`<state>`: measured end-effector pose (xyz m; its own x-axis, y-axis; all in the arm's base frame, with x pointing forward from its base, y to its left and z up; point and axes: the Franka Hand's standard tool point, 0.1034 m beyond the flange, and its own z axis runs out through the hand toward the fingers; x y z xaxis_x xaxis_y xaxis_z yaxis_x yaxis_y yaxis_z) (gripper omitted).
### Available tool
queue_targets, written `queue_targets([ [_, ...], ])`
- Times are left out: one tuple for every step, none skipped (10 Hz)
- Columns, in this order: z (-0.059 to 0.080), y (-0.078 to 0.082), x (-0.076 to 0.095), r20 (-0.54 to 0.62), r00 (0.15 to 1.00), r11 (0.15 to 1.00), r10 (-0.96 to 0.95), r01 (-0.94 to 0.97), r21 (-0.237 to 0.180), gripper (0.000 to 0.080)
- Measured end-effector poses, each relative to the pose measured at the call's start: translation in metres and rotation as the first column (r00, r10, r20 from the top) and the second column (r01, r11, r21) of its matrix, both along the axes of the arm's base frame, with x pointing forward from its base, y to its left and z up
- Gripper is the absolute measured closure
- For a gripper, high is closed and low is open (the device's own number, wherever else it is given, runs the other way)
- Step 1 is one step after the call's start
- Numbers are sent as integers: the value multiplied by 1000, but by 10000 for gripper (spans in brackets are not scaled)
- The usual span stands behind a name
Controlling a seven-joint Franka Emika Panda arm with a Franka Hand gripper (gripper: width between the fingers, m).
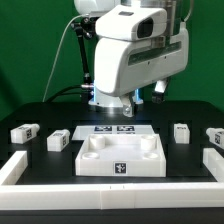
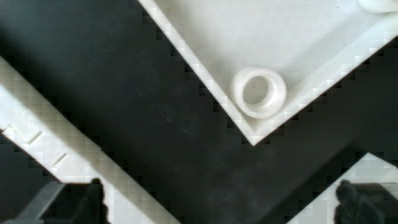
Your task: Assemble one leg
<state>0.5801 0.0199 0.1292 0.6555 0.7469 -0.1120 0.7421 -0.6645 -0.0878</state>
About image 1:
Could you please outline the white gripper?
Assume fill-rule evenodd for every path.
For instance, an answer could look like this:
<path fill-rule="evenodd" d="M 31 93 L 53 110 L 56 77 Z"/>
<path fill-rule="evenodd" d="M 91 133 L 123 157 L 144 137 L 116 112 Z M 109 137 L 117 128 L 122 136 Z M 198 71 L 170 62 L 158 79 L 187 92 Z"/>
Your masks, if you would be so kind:
<path fill-rule="evenodd" d="M 123 115 L 132 117 L 133 98 L 126 93 L 157 81 L 152 101 L 162 103 L 169 84 L 169 79 L 164 78 L 186 68 L 188 45 L 186 28 L 172 36 L 168 46 L 154 49 L 151 39 L 128 42 L 102 38 L 95 51 L 95 86 L 106 95 L 121 96 Z"/>

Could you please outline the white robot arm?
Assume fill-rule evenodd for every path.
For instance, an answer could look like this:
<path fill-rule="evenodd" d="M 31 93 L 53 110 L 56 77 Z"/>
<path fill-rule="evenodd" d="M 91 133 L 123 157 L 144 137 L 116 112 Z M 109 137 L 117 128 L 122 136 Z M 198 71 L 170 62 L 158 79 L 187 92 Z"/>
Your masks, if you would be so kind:
<path fill-rule="evenodd" d="M 189 34 L 182 0 L 74 0 L 98 37 L 92 104 L 134 115 L 137 91 L 155 85 L 162 102 L 169 78 L 188 63 Z"/>

